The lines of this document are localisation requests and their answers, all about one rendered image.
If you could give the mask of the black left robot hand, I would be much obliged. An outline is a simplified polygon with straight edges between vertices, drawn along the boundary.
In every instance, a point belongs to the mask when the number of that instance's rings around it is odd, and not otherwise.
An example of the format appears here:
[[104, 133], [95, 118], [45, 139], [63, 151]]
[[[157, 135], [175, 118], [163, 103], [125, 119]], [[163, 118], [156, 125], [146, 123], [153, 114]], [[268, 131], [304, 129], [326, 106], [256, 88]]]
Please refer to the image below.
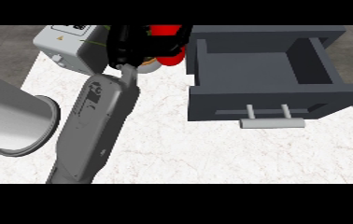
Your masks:
[[[178, 25], [175, 35], [151, 35], [151, 25]], [[112, 25], [106, 51], [109, 66], [128, 64], [138, 67], [143, 59], [150, 57], [172, 57], [180, 53], [188, 43], [193, 26], [188, 24], [151, 24], [151, 25]]]

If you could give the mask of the red can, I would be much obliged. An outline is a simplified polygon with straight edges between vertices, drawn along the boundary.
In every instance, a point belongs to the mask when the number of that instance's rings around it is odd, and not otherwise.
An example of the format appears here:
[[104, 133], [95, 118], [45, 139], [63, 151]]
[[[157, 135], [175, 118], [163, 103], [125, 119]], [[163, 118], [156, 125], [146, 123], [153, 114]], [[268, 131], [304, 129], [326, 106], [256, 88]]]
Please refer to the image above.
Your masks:
[[[151, 35], [175, 35], [178, 28], [180, 28], [178, 25], [151, 25], [150, 32]], [[180, 53], [175, 56], [156, 57], [156, 60], [162, 65], [174, 66], [182, 61], [182, 58], [184, 58], [184, 49], [180, 49]]]

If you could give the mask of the dark grey open drawer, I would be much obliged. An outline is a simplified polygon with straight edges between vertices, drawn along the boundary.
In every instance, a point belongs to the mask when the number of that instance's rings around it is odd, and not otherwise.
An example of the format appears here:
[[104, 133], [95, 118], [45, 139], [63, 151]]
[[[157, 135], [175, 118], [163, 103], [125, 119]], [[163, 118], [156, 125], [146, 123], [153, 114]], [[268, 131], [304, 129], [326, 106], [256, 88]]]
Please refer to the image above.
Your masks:
[[222, 89], [338, 83], [324, 49], [343, 32], [339, 25], [197, 25], [185, 73], [199, 87]]

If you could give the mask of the dark grey drawer front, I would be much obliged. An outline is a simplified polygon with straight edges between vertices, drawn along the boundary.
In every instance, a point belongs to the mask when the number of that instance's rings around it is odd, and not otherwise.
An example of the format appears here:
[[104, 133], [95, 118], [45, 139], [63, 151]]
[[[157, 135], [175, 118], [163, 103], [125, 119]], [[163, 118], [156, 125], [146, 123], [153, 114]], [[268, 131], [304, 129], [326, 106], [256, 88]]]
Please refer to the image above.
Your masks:
[[287, 105], [292, 118], [318, 119], [353, 105], [353, 84], [191, 87], [187, 120], [246, 119], [247, 105], [253, 108], [256, 119], [281, 118], [281, 105]]

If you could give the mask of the white box appliance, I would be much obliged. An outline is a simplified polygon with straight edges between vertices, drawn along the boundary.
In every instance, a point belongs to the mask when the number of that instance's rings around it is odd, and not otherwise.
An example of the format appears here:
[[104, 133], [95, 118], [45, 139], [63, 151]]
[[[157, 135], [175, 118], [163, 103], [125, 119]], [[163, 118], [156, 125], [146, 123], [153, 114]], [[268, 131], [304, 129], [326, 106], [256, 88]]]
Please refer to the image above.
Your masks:
[[32, 44], [64, 69], [86, 76], [107, 66], [107, 29], [101, 25], [47, 25]]

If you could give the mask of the grey cylinder with rim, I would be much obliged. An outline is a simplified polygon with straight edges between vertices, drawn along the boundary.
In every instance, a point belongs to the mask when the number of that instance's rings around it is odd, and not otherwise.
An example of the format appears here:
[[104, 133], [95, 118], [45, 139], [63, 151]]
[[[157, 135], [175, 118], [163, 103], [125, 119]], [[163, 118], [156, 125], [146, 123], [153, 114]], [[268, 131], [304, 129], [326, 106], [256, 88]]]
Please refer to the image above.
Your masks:
[[29, 155], [50, 140], [58, 120], [55, 101], [32, 96], [0, 79], [0, 155]]

